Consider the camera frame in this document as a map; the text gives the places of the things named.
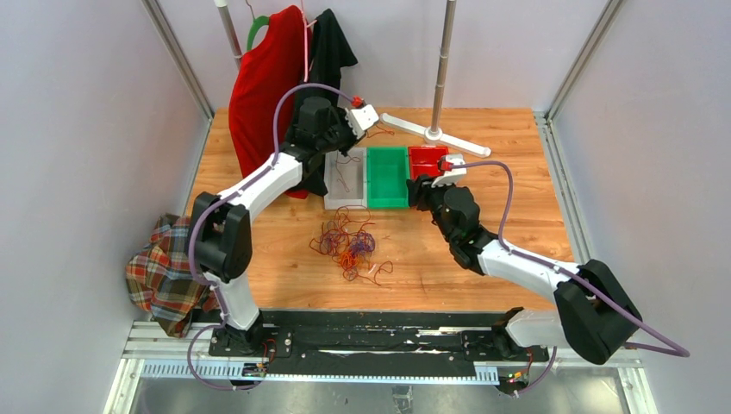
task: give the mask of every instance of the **red shirt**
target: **red shirt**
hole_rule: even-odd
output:
[[[272,122],[279,99],[299,84],[304,74],[302,12],[290,6],[269,17],[264,40],[244,54],[228,106],[228,127],[246,177],[274,152]],[[292,120],[294,95],[279,112],[279,142]]]

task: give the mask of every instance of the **transparent plastic object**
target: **transparent plastic object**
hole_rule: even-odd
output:
[[[347,157],[337,151],[325,155],[325,210],[343,206],[368,207],[365,148],[351,148]]]

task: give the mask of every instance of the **white wall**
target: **white wall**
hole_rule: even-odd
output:
[[[0,411],[101,412],[207,122],[140,1],[0,6]]]
[[[161,0],[206,95],[228,106],[236,65],[213,0]],[[270,15],[296,0],[250,0]],[[444,104],[532,107],[550,104],[606,0],[460,0]],[[359,64],[343,87],[380,106],[430,107],[445,0],[306,0],[309,19],[331,8]],[[241,47],[252,17],[229,0]]]
[[[726,0],[627,1],[556,122],[594,253],[692,353],[643,354],[662,413],[728,411],[729,22]]]

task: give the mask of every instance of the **plastic tray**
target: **plastic tray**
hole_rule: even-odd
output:
[[[422,174],[439,177],[441,171],[437,166],[439,159],[449,154],[447,147],[409,147],[409,172],[411,179]]]
[[[360,205],[368,207],[367,155],[365,148],[351,148],[351,158],[337,151],[325,155],[325,210]]]
[[[406,147],[371,147],[367,155],[368,208],[408,209],[409,153]]]

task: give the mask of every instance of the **white stand foot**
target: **white stand foot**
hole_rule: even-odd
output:
[[[446,145],[447,147],[451,147],[480,158],[489,157],[491,153],[491,150],[487,147],[482,147],[469,141],[444,134],[441,132],[441,129],[439,129],[436,134],[433,134],[429,128],[424,128],[421,125],[416,125],[413,122],[404,121],[401,118],[396,118],[395,116],[390,116],[388,114],[381,114],[381,121],[392,128],[401,129],[402,131],[410,134],[419,135],[424,138],[424,141],[426,141],[427,144],[430,145]]]

